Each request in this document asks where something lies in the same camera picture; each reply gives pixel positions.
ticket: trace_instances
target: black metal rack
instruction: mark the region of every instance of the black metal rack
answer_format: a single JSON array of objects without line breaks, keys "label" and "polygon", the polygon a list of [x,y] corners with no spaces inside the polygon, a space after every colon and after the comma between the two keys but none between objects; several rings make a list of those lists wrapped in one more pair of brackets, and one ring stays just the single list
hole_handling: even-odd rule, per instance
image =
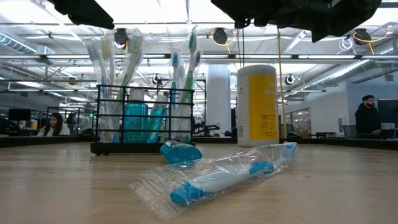
[{"label": "black metal rack", "polygon": [[[110,100],[110,99],[102,99],[101,98],[101,88],[119,88],[123,91],[123,99],[122,100]],[[110,153],[160,153],[160,147],[163,145],[162,143],[126,143],[124,142],[124,133],[126,132],[143,132],[143,133],[168,133],[169,139],[171,139],[171,133],[190,133],[190,144],[192,143],[193,137],[193,92],[194,90],[184,90],[184,89],[171,89],[171,88],[155,88],[155,87],[134,87],[134,86],[115,86],[115,85],[97,85],[98,95],[97,95],[97,112],[96,116],[96,124],[95,124],[95,138],[99,139],[99,132],[117,132],[121,133],[120,142],[114,143],[103,143],[100,141],[96,141],[91,143],[91,153],[96,154],[97,156],[104,154],[108,155]],[[190,102],[191,103],[172,103],[171,100],[169,102],[164,102],[162,104],[168,104],[168,115],[166,116],[151,116],[151,115],[126,115],[125,114],[125,105],[126,103],[155,103],[154,101],[145,101],[145,100],[129,100],[129,95],[127,94],[126,89],[141,89],[141,90],[166,90],[169,91],[169,98],[171,94],[177,94],[178,91],[190,92]],[[122,114],[101,114],[100,112],[100,104],[101,102],[119,102],[122,103]],[[189,105],[190,106],[190,116],[172,116],[172,105]],[[120,117],[121,118],[121,129],[100,129],[100,118],[101,117]],[[149,130],[149,129],[124,129],[124,119],[125,118],[164,118],[168,119],[169,129],[168,130]],[[191,130],[189,131],[179,131],[179,130],[171,130],[172,127],[172,118],[180,118],[180,119],[189,119],[191,122]]]}]

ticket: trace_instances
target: woman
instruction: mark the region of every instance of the woman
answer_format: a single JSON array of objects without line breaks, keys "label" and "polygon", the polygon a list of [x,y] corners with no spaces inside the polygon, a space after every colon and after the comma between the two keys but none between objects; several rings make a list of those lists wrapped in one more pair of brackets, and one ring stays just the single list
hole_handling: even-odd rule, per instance
[{"label": "woman", "polygon": [[49,124],[42,128],[37,134],[38,137],[64,136],[70,135],[68,126],[63,123],[62,116],[59,113],[53,113],[50,116]]},{"label": "woman", "polygon": [[75,125],[76,121],[75,121],[75,114],[74,113],[70,113],[68,118],[67,118],[67,124],[69,125]]}]

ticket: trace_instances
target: white column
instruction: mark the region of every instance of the white column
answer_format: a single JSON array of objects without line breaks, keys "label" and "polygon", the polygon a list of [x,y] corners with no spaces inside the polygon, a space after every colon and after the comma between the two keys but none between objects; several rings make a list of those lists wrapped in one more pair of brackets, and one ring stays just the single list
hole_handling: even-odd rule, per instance
[{"label": "white column", "polygon": [[221,133],[231,131],[231,90],[228,65],[209,65],[206,78],[206,125],[218,125]]}]

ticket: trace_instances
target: man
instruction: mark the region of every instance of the man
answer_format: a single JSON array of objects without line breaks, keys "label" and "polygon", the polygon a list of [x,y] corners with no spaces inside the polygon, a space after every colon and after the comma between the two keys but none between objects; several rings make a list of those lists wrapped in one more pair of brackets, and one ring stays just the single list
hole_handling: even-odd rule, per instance
[{"label": "man", "polygon": [[362,101],[355,112],[356,130],[359,134],[381,134],[380,117],[374,107],[374,96],[364,96]]}]

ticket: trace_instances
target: person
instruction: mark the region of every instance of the person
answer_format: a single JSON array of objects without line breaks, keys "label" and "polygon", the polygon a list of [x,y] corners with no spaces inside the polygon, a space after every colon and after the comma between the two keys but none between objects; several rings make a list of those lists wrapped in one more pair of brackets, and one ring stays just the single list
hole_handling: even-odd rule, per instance
[{"label": "person", "polygon": [[362,97],[362,103],[355,112],[356,130],[362,134],[381,134],[379,112],[374,107],[374,96]]},{"label": "person", "polygon": [[62,115],[53,113],[46,127],[42,128],[37,134],[38,137],[51,137],[51,136],[68,136],[70,135],[69,128],[63,123]]},{"label": "person", "polygon": [[67,118],[67,124],[70,125],[75,125],[76,121],[75,121],[75,114],[74,113],[70,113],[68,118]]}]

